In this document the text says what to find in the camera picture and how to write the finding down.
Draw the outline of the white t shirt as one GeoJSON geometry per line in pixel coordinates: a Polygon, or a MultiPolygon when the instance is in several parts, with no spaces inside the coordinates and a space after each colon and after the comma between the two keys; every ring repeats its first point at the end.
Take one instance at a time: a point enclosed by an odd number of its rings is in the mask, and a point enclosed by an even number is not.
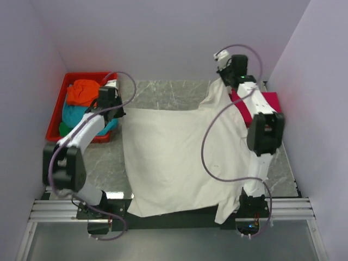
{"type": "Polygon", "coordinates": [[[197,109],[127,109],[122,123],[128,212],[141,218],[217,206],[224,223],[239,205],[244,119],[222,80],[197,109]]]}

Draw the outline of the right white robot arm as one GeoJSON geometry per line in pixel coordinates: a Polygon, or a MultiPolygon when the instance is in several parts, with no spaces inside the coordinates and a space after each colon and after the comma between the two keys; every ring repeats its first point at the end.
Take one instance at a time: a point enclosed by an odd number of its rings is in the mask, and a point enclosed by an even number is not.
{"type": "Polygon", "coordinates": [[[243,191],[252,197],[265,194],[263,181],[267,179],[271,160],[282,144],[285,117],[266,100],[256,79],[247,74],[248,57],[243,54],[230,55],[222,51],[214,55],[217,73],[226,87],[231,89],[232,101],[242,116],[251,121],[241,123],[241,157],[248,177],[243,191]]]}

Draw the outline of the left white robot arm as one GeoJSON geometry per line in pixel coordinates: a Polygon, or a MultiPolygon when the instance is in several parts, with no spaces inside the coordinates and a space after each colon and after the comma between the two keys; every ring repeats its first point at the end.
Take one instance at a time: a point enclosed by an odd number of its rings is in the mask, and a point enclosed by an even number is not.
{"type": "Polygon", "coordinates": [[[46,144],[43,149],[43,184],[56,194],[65,191],[61,197],[71,195],[90,205],[89,212],[98,219],[108,214],[107,196],[86,181],[83,154],[112,120],[125,116],[123,106],[118,83],[109,81],[99,88],[79,123],[56,144],[46,144]]]}

